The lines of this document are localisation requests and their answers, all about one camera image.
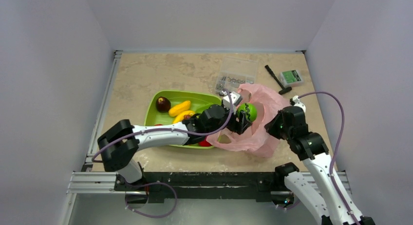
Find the pink plastic bag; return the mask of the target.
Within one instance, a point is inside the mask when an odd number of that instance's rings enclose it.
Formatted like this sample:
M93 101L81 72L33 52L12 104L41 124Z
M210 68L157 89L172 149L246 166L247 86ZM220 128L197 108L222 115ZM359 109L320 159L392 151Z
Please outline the pink plastic bag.
M258 157L272 157L280 140L269 135L265 125L273 120L279 110L290 105L289 100L260 84L242 84L237 93L243 97L242 103L251 103L256 107L256 120L241 135L223 129L208 136L206 141L228 151L246 151Z

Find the yellow fake banana bunch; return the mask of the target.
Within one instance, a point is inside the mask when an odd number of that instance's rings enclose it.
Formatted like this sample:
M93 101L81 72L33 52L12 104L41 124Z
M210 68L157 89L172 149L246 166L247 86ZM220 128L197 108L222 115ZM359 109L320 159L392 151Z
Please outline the yellow fake banana bunch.
M191 111L191 110L187 110L187 111L184 111L184 112L181 112L181 113L179 113L176 117L175 117L175 119L173 120L173 124L175 124L175 123L178 123L178 122L181 122L181 121L183 121L184 120L184 116L185 115L187 115L187 114L191 114L192 116L195 114L195 112L194 111Z

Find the red fake grape bunch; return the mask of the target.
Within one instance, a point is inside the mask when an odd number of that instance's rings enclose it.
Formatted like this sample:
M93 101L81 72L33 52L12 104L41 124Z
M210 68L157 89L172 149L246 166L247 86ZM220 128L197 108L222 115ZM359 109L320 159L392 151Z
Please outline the red fake grape bunch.
M191 117L192 117L191 114L187 114L187 115L184 116L184 120L190 119Z

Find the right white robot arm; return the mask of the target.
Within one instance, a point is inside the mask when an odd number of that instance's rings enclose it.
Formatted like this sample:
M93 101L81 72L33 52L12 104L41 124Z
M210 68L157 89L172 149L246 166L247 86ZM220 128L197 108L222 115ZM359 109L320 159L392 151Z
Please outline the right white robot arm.
M291 151L307 167L318 189L309 185L293 163L275 167L274 185L292 191L319 225L375 223L373 218L362 214L343 183L336 178L329 150L320 134L309 131L302 108L288 106L279 110L265 129L271 136L287 141Z

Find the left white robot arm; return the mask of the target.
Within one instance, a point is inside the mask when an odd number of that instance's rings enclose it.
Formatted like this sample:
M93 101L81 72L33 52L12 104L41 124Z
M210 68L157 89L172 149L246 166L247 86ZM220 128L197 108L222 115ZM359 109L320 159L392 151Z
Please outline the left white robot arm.
M98 139L100 162L107 172L117 172L132 190L145 185L143 169L132 158L137 151L164 145L192 145L223 129L242 134L255 120L251 105L242 104L237 110L230 106L211 105L202 113L166 126L132 126L122 120Z

